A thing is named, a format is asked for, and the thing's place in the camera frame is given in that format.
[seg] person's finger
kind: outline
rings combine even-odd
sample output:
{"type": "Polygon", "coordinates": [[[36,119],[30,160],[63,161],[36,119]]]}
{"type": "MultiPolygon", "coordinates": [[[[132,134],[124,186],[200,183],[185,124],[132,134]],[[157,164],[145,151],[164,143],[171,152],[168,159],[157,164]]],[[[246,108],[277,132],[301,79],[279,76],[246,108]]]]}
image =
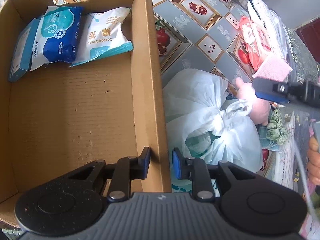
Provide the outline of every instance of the person's finger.
{"type": "Polygon", "coordinates": [[[311,162],[309,162],[307,168],[308,168],[309,174],[312,174],[314,177],[320,179],[320,168],[319,167],[316,167],[311,162]]]}
{"type": "Polygon", "coordinates": [[[312,174],[309,173],[309,180],[314,184],[314,185],[320,185],[320,179],[316,178],[312,174]]]}
{"type": "Polygon", "coordinates": [[[319,144],[314,136],[312,136],[309,140],[309,148],[315,152],[319,149],[319,144]]]}
{"type": "Polygon", "coordinates": [[[320,168],[320,153],[318,153],[317,151],[313,151],[311,149],[308,149],[307,152],[309,161],[316,167],[318,167],[318,169],[320,168]]]}

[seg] pink cloth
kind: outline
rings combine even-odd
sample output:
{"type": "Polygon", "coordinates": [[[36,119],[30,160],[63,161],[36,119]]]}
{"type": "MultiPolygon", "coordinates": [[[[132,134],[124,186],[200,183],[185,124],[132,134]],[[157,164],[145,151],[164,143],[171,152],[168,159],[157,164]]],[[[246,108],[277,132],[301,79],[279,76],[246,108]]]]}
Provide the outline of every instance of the pink cloth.
{"type": "Polygon", "coordinates": [[[252,77],[261,77],[282,82],[291,71],[292,68],[286,62],[275,54],[270,53],[252,77]]]}

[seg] pink plastic bag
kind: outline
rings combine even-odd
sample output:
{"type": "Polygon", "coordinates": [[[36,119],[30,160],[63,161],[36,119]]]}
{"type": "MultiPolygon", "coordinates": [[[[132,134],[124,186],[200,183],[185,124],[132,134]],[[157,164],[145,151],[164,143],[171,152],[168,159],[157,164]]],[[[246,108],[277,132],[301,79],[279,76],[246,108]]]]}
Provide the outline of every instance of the pink plastic bag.
{"type": "Polygon", "coordinates": [[[272,51],[269,45],[267,30],[248,17],[242,16],[240,28],[243,33],[246,49],[254,70],[258,70],[268,54],[272,51]]]}

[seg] corrugated cardboard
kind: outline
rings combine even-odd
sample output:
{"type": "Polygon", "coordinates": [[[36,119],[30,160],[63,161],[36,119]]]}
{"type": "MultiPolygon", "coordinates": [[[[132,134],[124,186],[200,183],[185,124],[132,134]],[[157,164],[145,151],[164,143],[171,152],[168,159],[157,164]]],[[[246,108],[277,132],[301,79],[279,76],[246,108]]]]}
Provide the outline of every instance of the corrugated cardboard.
{"type": "Polygon", "coordinates": [[[88,0],[84,14],[132,7],[123,32],[132,52],[68,68],[53,63],[7,82],[19,33],[52,0],[7,0],[0,10],[0,220],[17,226],[18,194],[95,159],[154,154],[133,191],[171,190],[151,0],[88,0]]]}

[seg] blue wet wipes package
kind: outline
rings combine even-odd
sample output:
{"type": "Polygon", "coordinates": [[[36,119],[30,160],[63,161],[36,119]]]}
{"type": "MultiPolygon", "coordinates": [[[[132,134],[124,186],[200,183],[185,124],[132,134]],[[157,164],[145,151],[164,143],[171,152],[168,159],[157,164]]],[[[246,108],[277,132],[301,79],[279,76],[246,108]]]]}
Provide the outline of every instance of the blue wet wipes package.
{"type": "Polygon", "coordinates": [[[86,15],[78,53],[70,67],[132,50],[131,41],[121,31],[121,24],[129,13],[130,8],[116,8],[86,15]]]}
{"type": "Polygon", "coordinates": [[[79,6],[48,7],[33,43],[31,71],[43,64],[75,60],[81,11],[79,6]]]}
{"type": "Polygon", "coordinates": [[[9,71],[9,82],[16,82],[29,70],[32,56],[32,45],[35,40],[39,22],[40,20],[33,19],[19,34],[9,71]]]}

